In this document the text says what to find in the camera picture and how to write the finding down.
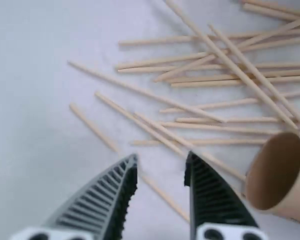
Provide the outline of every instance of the cardboard tube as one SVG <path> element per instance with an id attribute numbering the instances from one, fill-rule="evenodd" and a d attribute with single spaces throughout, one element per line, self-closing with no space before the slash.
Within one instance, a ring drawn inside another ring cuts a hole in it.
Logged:
<path id="1" fill-rule="evenodd" d="M 271 137 L 255 157 L 245 195 L 256 209 L 300 222 L 300 135 Z"/>

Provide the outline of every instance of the white table surface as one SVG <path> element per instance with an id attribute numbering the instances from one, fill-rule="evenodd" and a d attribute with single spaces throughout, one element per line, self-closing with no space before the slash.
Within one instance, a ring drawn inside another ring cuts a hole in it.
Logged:
<path id="1" fill-rule="evenodd" d="M 300 9 L 300 0 L 279 2 Z M 176 3 L 206 32 L 210 32 L 208 23 L 227 33 L 270 30 L 284 23 L 245 12 L 234 0 Z M 189 212 L 189 190 L 183 186 L 184 159 L 164 146 L 130 146 L 130 141 L 149 139 L 149 135 L 93 93 L 99 91 L 124 108 L 154 120 L 173 120 L 176 115 L 159 114 L 159 109 L 166 105 L 67 65 L 67 60 L 79 61 L 182 103 L 213 103 L 253 96 L 245 86 L 171 89 L 152 82 L 157 74 L 119 75 L 113 68 L 118 62 L 206 49 L 198 43 L 129 48 L 117 45 L 119 40 L 187 34 L 191 31 L 161 0 L 0 0 L 0 240 L 25 226 L 42 224 L 82 185 L 119 159 L 74 116 L 69 110 L 70 102 L 77 103 L 124 154 L 137 152 L 145 171 Z M 247 56 L 255 63 L 300 62 L 300 45 L 260 50 Z M 300 90 L 300 84 L 278 88 Z M 293 103 L 300 109 L 300 98 Z M 259 105 L 213 113 L 224 117 L 271 115 L 267 107 Z M 197 138 L 238 136 L 203 130 L 174 131 Z M 259 148 L 207 146 L 205 150 L 244 174 Z M 223 176 L 240 187 L 235 179 Z M 270 239 L 300 240 L 300 224 L 253 210 L 252 213 Z M 189 225 L 139 181 L 128 209 L 123 239 L 186 240 Z"/>

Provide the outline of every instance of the wooden skewer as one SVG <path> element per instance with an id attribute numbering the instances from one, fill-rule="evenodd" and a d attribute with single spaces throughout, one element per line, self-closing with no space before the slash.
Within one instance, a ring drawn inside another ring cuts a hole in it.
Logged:
<path id="1" fill-rule="evenodd" d="M 178 205 L 170 198 L 164 191 L 162 191 L 148 176 L 145 174 L 140 175 L 141 179 L 154 190 L 177 214 L 179 214 L 184 220 L 190 223 L 190 217 L 185 213 Z"/>
<path id="2" fill-rule="evenodd" d="M 259 87 L 252 81 L 227 55 L 220 50 L 217 45 L 214 44 L 213 41 L 207 36 L 203 35 L 201 33 L 201 30 L 195 26 L 195 24 L 188 19 L 187 16 L 185 16 L 182 12 L 182 10 L 177 7 L 171 0 L 165 0 L 166 4 L 182 19 L 182 21 L 187 24 L 197 35 L 200 37 L 206 45 L 223 61 L 224 64 L 226 64 L 240 79 L 247 84 L 254 92 L 255 94 L 264 101 L 282 120 L 284 120 L 285 123 L 287 123 L 291 128 L 298 129 L 297 125 L 271 100 L 269 96 L 267 96 Z M 282 29 L 286 29 L 283 27 L 279 27 L 279 29 L 273 31 L 274 35 L 277 34 Z M 261 41 L 265 38 L 271 37 L 271 34 L 266 34 L 264 36 L 257 36 L 255 39 L 258 41 Z M 246 46 L 246 44 L 252 44 L 254 41 L 251 39 L 248 39 L 247 41 L 244 41 L 243 43 L 240 43 L 239 45 Z"/>
<path id="3" fill-rule="evenodd" d="M 243 9 L 250 11 L 250 12 L 257 13 L 257 14 L 262 14 L 262 15 L 266 15 L 269 17 L 282 19 L 282 20 L 288 20 L 288 21 L 294 21 L 294 20 L 297 20 L 300 18 L 300 16 L 298 16 L 298 15 L 294 15 L 294 14 L 283 12 L 283 11 L 273 10 L 273 9 L 262 7 L 262 6 L 253 5 L 250 3 L 245 3 L 243 5 Z"/>
<path id="4" fill-rule="evenodd" d="M 213 155 L 211 155 L 208 152 L 202 152 L 201 155 L 204 157 L 205 160 L 208 160 L 209 162 L 217 165 L 219 168 L 224 170 L 225 172 L 231 174 L 232 176 L 238 178 L 239 180 L 245 182 L 246 181 L 246 176 L 240 174 L 237 170 L 229 167 L 219 159 L 215 158 Z"/>
<path id="5" fill-rule="evenodd" d="M 197 53 L 191 53 L 187 55 L 182 56 L 168 56 L 168 57 L 159 57 L 159 58 L 153 58 L 148 60 L 142 60 L 142 61 L 133 61 L 133 62 L 125 62 L 125 63 L 119 63 L 115 65 L 116 69 L 129 69 L 129 68 L 136 68 L 136 67 L 143 67 L 143 66 L 151 66 L 155 64 L 164 64 L 164 63 L 171 63 L 171 62 L 177 62 L 177 61 L 186 61 L 186 60 L 192 60 L 192 59 L 199 59 L 207 56 L 208 52 L 197 52 Z"/>
<path id="6" fill-rule="evenodd" d="M 209 39 L 209 37 L 207 35 L 203 35 L 201 33 L 201 30 L 199 28 L 197 28 L 197 26 L 187 17 L 183 14 L 182 10 L 177 7 L 171 0 L 166 0 L 165 3 L 175 12 L 175 14 L 177 14 L 181 19 L 182 21 L 192 30 L 196 33 L 196 35 L 204 42 L 207 41 L 207 39 L 209 41 L 211 41 Z M 296 28 L 298 26 L 300 26 L 300 19 L 299 17 L 297 17 L 297 19 L 295 19 L 296 21 L 294 22 L 290 22 L 286 25 L 283 25 L 279 28 L 277 28 L 276 30 L 273 30 L 273 31 L 268 31 L 264 34 L 261 34 L 261 35 L 258 35 L 258 36 L 255 36 L 253 38 L 250 38 L 248 40 L 245 40 L 241 43 L 239 43 L 237 46 L 238 48 L 244 48 L 244 47 L 247 47 L 247 46 L 250 46 L 252 44 L 255 44 L 257 42 L 260 42 L 262 40 L 265 40 L 265 39 L 268 39 L 272 36 L 275 36 L 275 35 L 278 35 L 280 33 L 283 33 L 283 32 L 286 32 L 290 29 L 293 29 L 293 28 Z M 224 54 L 228 54 L 229 51 L 226 49 L 226 50 L 223 50 L 223 53 Z M 163 74 L 161 74 L 157 79 L 155 79 L 154 81 L 155 82 L 160 82 L 160 81 L 163 81 L 165 79 L 168 79 L 168 78 L 171 78 L 173 76 L 175 76 L 176 74 L 179 74 L 179 73 L 182 73 L 184 71 L 187 71 L 188 69 L 190 68 L 193 68 L 195 66 L 199 66 L 203 63 L 206 63 L 208 61 L 211 61 L 211 60 L 214 60 L 216 59 L 216 56 L 215 55 L 209 55 L 207 57 L 204 57 L 204 58 L 201 58 L 199 60 L 196 60 L 196 61 L 193 61 L 189 64 L 186 64 L 182 67 L 179 67 L 177 69 L 174 69 L 172 71 L 169 71 L 169 72 L 165 72 Z"/>
<path id="7" fill-rule="evenodd" d="M 187 139 L 193 145 L 205 146 L 205 145 L 262 145 L 267 139 Z M 156 146 L 161 144 L 157 140 L 135 140 L 132 142 L 135 146 Z"/>
<path id="8" fill-rule="evenodd" d="M 194 124 L 194 123 L 180 123 L 180 122 L 158 122 L 163 127 L 170 128 L 182 128 L 182 129 L 203 129 L 203 130 L 214 130 L 221 132 L 233 132 L 243 134 L 264 134 L 264 135 L 275 135 L 281 133 L 279 130 L 263 130 L 250 127 L 230 127 L 230 126 L 217 126 L 217 125 L 206 125 L 206 124 Z"/>
<path id="9" fill-rule="evenodd" d="M 188 149 L 192 150 L 195 148 L 195 145 L 193 145 L 191 142 L 185 140 L 183 137 L 180 137 L 180 136 L 174 134 L 173 132 L 169 131 L 168 129 L 166 129 L 165 127 L 160 125 L 159 123 L 156 123 L 155 121 L 150 120 L 149 118 L 145 117 L 144 115 L 142 115 L 140 113 L 135 112 L 134 114 L 137 115 L 139 118 L 141 118 L 143 121 L 145 121 L 147 124 L 151 125 L 155 129 L 160 130 L 162 133 L 166 134 L 167 136 L 169 136 L 173 140 L 177 141 L 178 143 L 184 145 Z"/>
<path id="10" fill-rule="evenodd" d="M 268 9 L 282 11 L 288 14 L 300 16 L 300 10 L 291 9 L 285 6 L 280 6 L 276 2 L 260 1 L 260 0 L 241 0 L 244 4 L 253 4 Z"/>
<path id="11" fill-rule="evenodd" d="M 112 149 L 116 153 L 119 153 L 119 149 L 114 144 L 114 142 L 111 141 L 106 135 L 104 135 L 94 122 L 87 119 L 75 103 L 70 103 L 69 107 L 73 111 L 73 113 L 77 115 L 110 149 Z"/>
<path id="12" fill-rule="evenodd" d="M 276 40 L 276 41 L 269 41 L 266 43 L 253 44 L 241 48 L 241 51 L 254 51 L 254 50 L 282 47 L 282 46 L 295 45 L 295 44 L 300 44 L 300 37 L 292 37 L 284 40 Z M 142 60 L 142 61 L 119 63 L 115 67 L 117 69 L 128 69 L 128 68 L 144 67 L 144 66 L 151 66 L 151 65 L 163 64 L 163 63 L 171 63 L 177 61 L 195 60 L 195 59 L 201 59 L 203 57 L 206 57 L 208 54 L 210 53 L 198 52 L 198 53 L 192 53 L 192 54 L 182 55 L 182 56 L 160 57 L 160 58 L 153 58 L 153 59 Z M 196 66 L 200 66 L 202 64 L 203 63 L 193 64 L 189 66 L 189 69 L 195 68 Z"/>
<path id="13" fill-rule="evenodd" d="M 257 35 L 261 35 L 266 33 L 266 31 L 254 31 L 254 32 L 244 32 L 244 33 L 233 33 L 227 34 L 229 39 L 249 39 L 253 38 Z M 300 35 L 300 29 L 291 29 L 286 32 L 282 32 L 278 34 L 278 36 L 293 36 Z M 214 35 L 209 35 L 212 39 L 218 39 L 218 37 Z M 198 42 L 201 41 L 195 35 L 191 36 L 168 36 L 161 38 L 152 38 L 152 39 L 140 39 L 140 40 L 124 40 L 120 41 L 118 44 L 120 46 L 142 46 L 142 45 L 150 45 L 150 44 L 172 44 L 172 43 L 189 43 L 189 42 Z"/>
<path id="14" fill-rule="evenodd" d="M 113 101 L 111 101 L 110 99 L 108 99 L 107 97 L 101 95 L 99 92 L 94 93 L 94 95 L 97 96 L 102 101 L 104 101 L 110 107 L 112 107 L 113 109 L 117 110 L 119 113 L 121 113 L 122 115 L 124 115 L 126 118 L 130 119 L 131 121 L 133 121 L 140 128 L 142 128 L 143 130 L 145 130 L 152 137 L 158 139 L 160 142 L 162 142 L 163 144 L 165 144 L 168 148 L 170 148 L 171 150 L 173 150 L 175 153 L 179 154 L 184 159 L 187 158 L 187 154 L 185 154 L 184 152 L 182 152 L 180 148 L 178 148 L 176 145 L 174 145 L 168 139 L 166 139 L 165 137 L 163 137 L 161 134 L 157 133 L 156 131 L 154 131 L 153 129 L 151 129 L 150 127 L 148 127 L 146 124 L 144 124 L 143 122 L 141 122 L 139 119 L 135 118 L 131 113 L 129 113 L 128 111 L 124 110 L 122 107 L 120 107 L 119 105 L 117 105 L 116 103 L 114 103 Z"/>
<path id="15" fill-rule="evenodd" d="M 187 124 L 213 124 L 215 121 L 206 117 L 178 117 L 175 120 L 177 123 Z M 280 118 L 270 116 L 260 117 L 230 117 L 227 119 L 227 123 L 232 124 L 247 124 L 247 123 L 282 123 Z"/>
<path id="16" fill-rule="evenodd" d="M 229 47 L 234 55 L 251 71 L 251 73 L 275 96 L 282 105 L 300 122 L 300 111 L 297 110 L 282 94 L 270 83 L 269 80 L 242 54 L 242 52 L 220 31 L 210 25 L 210 29 L 219 36 Z"/>
<path id="17" fill-rule="evenodd" d="M 300 83 L 300 76 L 283 76 L 283 77 L 269 77 L 267 78 L 270 83 L 284 84 L 284 83 Z M 173 88 L 197 88 L 197 87 L 228 87 L 238 86 L 244 84 L 240 79 L 236 80 L 217 80 L 217 81 L 194 81 L 194 82 L 179 82 L 172 83 Z"/>
<path id="18" fill-rule="evenodd" d="M 241 69 L 246 69 L 243 64 L 236 63 Z M 300 68 L 300 62 L 262 62 L 255 63 L 254 66 L 259 69 L 276 69 L 276 68 Z M 157 72 L 168 72 L 178 66 L 144 66 L 144 67 L 131 67 L 118 69 L 119 73 L 157 73 Z M 197 70 L 224 70 L 228 69 L 224 64 L 205 64 L 191 68 L 191 71 Z"/>
<path id="19" fill-rule="evenodd" d="M 251 72 L 245 73 L 249 78 L 255 79 L 255 75 Z M 267 78 L 280 79 L 280 77 L 290 77 L 290 76 L 300 76 L 300 69 L 294 70 L 280 70 L 280 71 L 264 71 L 262 75 Z M 235 74 L 216 74 L 216 75 L 208 75 L 208 76 L 196 76 L 196 77 L 175 77 L 166 80 L 166 82 L 170 84 L 176 83 L 194 83 L 194 82 L 211 82 L 211 81 L 225 81 L 225 80 L 237 80 L 239 77 Z"/>
<path id="20" fill-rule="evenodd" d="M 300 91 L 292 91 L 292 92 L 284 92 L 282 95 L 285 98 L 295 98 L 300 97 Z M 247 105 L 247 104 L 257 104 L 260 103 L 260 99 L 248 97 L 238 100 L 232 100 L 232 101 L 221 101 L 221 102 L 215 102 L 215 103 L 206 103 L 206 104 L 199 104 L 195 105 L 196 108 L 199 109 L 217 109 L 217 108 L 226 108 L 226 107 L 234 107 L 239 105 Z M 160 113 L 182 113 L 184 112 L 182 109 L 179 108 L 166 108 L 159 111 Z"/>
<path id="21" fill-rule="evenodd" d="M 133 91 L 135 91 L 135 92 L 137 92 L 139 94 L 148 96 L 148 97 L 153 98 L 155 100 L 158 100 L 160 102 L 163 102 L 163 103 L 166 103 L 166 104 L 178 107 L 180 109 L 184 109 L 186 111 L 189 111 L 191 113 L 194 113 L 194 114 L 197 114 L 197 115 L 200 115 L 200 116 L 204 116 L 204 117 L 208 117 L 208 118 L 213 118 L 214 120 L 216 120 L 218 122 L 224 122 L 224 120 L 222 118 L 217 117 L 214 114 L 210 114 L 208 112 L 205 112 L 205 111 L 203 111 L 201 109 L 194 108 L 194 107 L 191 107 L 191 106 L 187 106 L 187 105 L 175 102 L 175 101 L 173 101 L 173 100 L 171 100 L 169 98 L 166 98 L 166 97 L 155 95 L 154 93 L 152 93 L 152 92 L 150 92 L 148 90 L 142 89 L 142 88 L 134 86 L 132 84 L 128 84 L 128 83 L 125 83 L 125 82 L 122 82 L 122 81 L 118 81 L 118 80 L 114 79 L 111 76 L 107 76 L 107 75 L 105 75 L 105 74 L 103 74 L 101 72 L 88 69 L 88 68 L 86 68 L 83 65 L 80 65 L 78 63 L 74 63 L 74 62 L 70 62 L 70 61 L 68 63 L 71 66 L 73 66 L 73 67 L 75 67 L 75 68 L 77 68 L 77 69 L 79 69 L 79 70 L 81 70 L 81 71 L 83 71 L 83 72 L 85 72 L 87 74 L 90 74 L 90 75 L 93 75 L 95 77 L 104 79 L 104 80 L 106 80 L 106 81 L 108 81 L 110 83 L 119 85 L 119 86 L 124 87 L 126 89 L 133 90 Z"/>
<path id="22" fill-rule="evenodd" d="M 173 132 L 171 132 L 170 130 L 166 129 L 165 127 L 163 127 L 162 125 L 156 123 L 155 121 L 150 120 L 149 118 L 143 116 L 142 114 L 136 113 L 136 115 L 141 118 L 142 120 L 144 120 L 146 123 L 148 123 L 149 125 L 151 125 L 152 127 L 154 127 L 155 129 L 160 130 L 161 132 L 163 132 L 164 134 L 166 134 L 167 136 L 169 136 L 170 138 L 172 138 L 173 140 L 177 141 L 178 143 L 184 145 L 185 147 L 187 147 L 190 150 L 194 149 L 194 145 L 190 142 L 188 142 L 187 140 L 185 140 L 184 138 L 174 134 Z M 207 153 L 207 152 L 203 152 L 202 156 L 208 160 L 209 162 L 217 165 L 218 167 L 220 167 L 222 170 L 224 170 L 225 172 L 233 175 L 234 177 L 245 181 L 246 177 L 241 175 L 240 173 L 238 173 L 236 170 L 232 169 L 231 167 L 225 165 L 222 161 L 220 161 L 219 159 L 216 159 L 214 156 L 212 156 L 211 154 Z"/>

